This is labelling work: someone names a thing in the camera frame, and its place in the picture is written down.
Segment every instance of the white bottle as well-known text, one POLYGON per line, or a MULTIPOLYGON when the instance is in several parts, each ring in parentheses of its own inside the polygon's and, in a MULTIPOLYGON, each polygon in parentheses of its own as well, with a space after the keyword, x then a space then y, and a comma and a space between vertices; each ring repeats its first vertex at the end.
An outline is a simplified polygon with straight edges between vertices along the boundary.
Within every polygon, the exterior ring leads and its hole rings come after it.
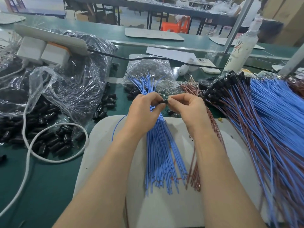
POLYGON ((257 34, 259 33, 259 28, 262 25, 262 21, 262 17, 256 17, 251 23, 249 30, 238 38, 237 43, 234 46, 234 49, 225 65, 223 74, 232 70, 235 73, 241 71, 246 60, 257 44, 259 39, 257 34))

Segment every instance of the right hand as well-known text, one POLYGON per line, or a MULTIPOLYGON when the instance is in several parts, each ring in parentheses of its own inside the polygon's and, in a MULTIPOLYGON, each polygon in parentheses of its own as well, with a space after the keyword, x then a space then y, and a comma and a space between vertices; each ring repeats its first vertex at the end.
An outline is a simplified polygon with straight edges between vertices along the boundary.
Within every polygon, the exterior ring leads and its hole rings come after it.
POLYGON ((168 106, 181 115, 192 138, 199 131, 212 129, 206 106, 200 97, 188 93, 173 95, 168 98, 168 106))

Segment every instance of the white cloth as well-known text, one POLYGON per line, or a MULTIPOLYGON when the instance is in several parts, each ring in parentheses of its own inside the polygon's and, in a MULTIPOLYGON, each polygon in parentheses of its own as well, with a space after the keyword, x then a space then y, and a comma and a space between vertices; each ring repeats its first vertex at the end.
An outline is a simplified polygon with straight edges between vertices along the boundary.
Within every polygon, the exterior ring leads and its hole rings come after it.
MULTIPOLYGON (((244 4, 245 4, 246 0, 244 0, 241 4, 240 4, 240 8, 243 9, 244 4)), ((261 2, 259 0, 254 0, 243 23, 242 23, 242 27, 249 27, 250 24, 252 23, 253 19, 256 17, 257 12, 261 9, 261 2)))

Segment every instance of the green table surface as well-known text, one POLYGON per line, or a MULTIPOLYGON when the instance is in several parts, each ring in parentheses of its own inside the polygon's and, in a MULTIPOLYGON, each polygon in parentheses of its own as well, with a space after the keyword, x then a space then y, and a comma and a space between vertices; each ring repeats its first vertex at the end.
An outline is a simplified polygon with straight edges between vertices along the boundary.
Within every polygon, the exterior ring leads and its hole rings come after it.
MULTIPOLYGON (((130 54, 143 53, 145 54, 147 44, 168 45, 174 47, 200 48, 206 49, 214 45, 208 38, 196 35, 185 35, 184 42, 172 42, 166 40, 152 40, 143 38, 128 38, 124 35, 123 26, 113 26, 96 24, 80 21, 68 21, 56 18, 41 17, 41 16, 26 16, 25 24, 37 25, 49 28, 63 28, 91 33, 100 36, 104 39, 124 42, 143 43, 142 46, 119 45, 117 55, 128 57, 130 54)), ((12 25, 5 25, 2 28, 12 28, 12 25)), ((296 49, 286 48, 282 46, 261 44, 269 53, 277 57, 291 57, 296 49)), ((197 57, 204 58, 206 52, 194 52, 197 57)), ((266 55, 263 50, 254 50, 254 53, 266 55)), ((219 66, 224 66, 228 59, 228 55, 216 57, 214 63, 219 66)), ((123 77, 127 68, 127 61, 113 60, 119 64, 117 72, 111 71, 111 77, 123 77)), ((266 69, 271 69, 271 63, 283 64, 281 60, 275 58, 263 58, 263 61, 256 58, 249 58, 246 62, 248 65, 255 65, 266 69)), ((171 62, 172 67, 181 66, 180 62, 171 62)), ((193 73, 194 79, 208 77, 201 70, 193 73)), ((128 108, 131 101, 126 98, 123 87, 120 84, 111 84, 110 93, 117 94, 117 106, 114 110, 108 111, 108 116, 125 115, 128 113, 128 108)), ((221 116, 218 111, 211 109, 215 118, 221 116)), ((88 132, 92 130, 93 122, 88 125, 88 132)), ((25 171, 25 148, 16 148, 12 146, 0 146, 0 155, 6 154, 8 161, 0 166, 0 210, 2 210, 16 194, 25 171)), ((0 227, 17 228, 21 223, 22 228, 48 228, 52 227, 56 219, 63 212, 65 207, 72 199, 75 182, 78 175, 82 156, 75 158, 67 163, 53 165, 40 162, 35 158, 30 159, 30 172, 25 188, 10 210, 0 218, 0 227)))

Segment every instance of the phone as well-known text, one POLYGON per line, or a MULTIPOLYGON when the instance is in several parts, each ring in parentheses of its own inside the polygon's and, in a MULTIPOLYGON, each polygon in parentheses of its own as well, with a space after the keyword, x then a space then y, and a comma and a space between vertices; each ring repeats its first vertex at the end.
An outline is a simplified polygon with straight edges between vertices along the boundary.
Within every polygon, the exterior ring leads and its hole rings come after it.
POLYGON ((220 74, 221 71, 219 69, 216 68, 216 66, 213 64, 212 61, 210 61, 207 58, 198 58, 198 63, 199 65, 203 65, 203 66, 213 66, 215 67, 215 69, 213 68, 206 68, 206 67, 200 67, 205 73, 209 73, 209 74, 220 74))

